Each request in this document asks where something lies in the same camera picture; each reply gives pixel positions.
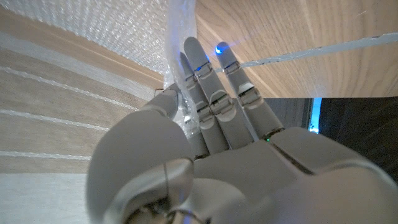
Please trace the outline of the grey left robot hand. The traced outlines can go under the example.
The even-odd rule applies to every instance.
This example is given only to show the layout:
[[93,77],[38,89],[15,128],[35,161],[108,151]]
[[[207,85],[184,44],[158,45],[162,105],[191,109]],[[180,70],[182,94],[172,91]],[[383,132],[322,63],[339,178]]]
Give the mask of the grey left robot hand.
[[98,142],[86,179],[91,223],[396,223],[397,184],[352,149],[285,128],[229,45],[236,99],[188,37],[184,88],[170,85]]

